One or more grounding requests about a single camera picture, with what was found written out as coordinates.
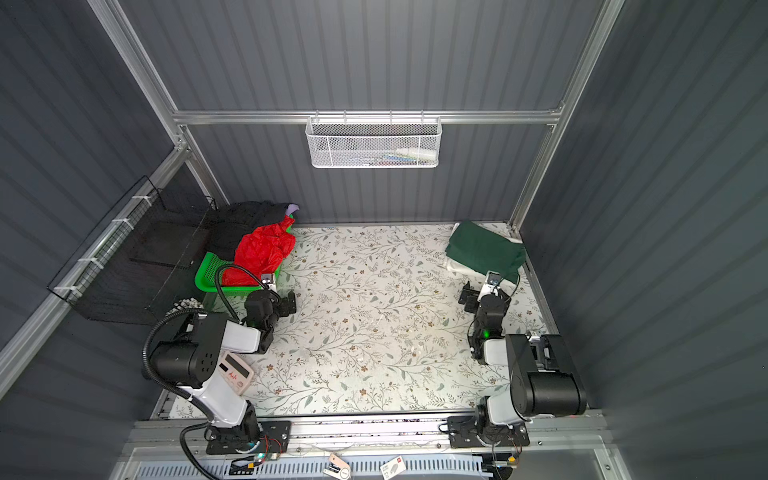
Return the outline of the red t shirt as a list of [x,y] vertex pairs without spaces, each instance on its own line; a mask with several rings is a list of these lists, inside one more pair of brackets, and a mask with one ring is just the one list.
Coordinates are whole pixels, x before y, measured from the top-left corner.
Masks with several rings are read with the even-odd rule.
[[242,238],[230,262],[257,277],[275,273],[296,246],[296,237],[290,232],[294,222],[292,216],[285,216],[280,223],[255,229]]

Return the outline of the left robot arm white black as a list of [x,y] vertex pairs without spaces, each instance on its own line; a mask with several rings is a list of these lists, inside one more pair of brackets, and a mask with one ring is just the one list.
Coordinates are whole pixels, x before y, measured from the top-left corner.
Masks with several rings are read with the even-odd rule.
[[289,421],[258,419],[241,390],[253,372],[239,353],[265,353],[279,319],[297,311],[295,293],[251,292],[240,321],[225,312],[184,308],[167,314],[142,347],[145,377],[189,402],[206,420],[198,427],[213,455],[254,455],[259,460],[287,451]]

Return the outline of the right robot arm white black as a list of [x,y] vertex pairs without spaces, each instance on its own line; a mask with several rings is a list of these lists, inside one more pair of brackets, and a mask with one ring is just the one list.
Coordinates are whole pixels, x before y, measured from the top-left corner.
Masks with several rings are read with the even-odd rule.
[[446,421],[453,449],[530,444],[527,423],[541,415],[570,417],[587,410],[587,394],[575,364],[558,334],[506,334],[503,319],[512,297],[486,283],[462,287],[458,303],[473,315],[467,333],[472,359],[482,366],[507,369],[501,390],[482,397],[470,415]]

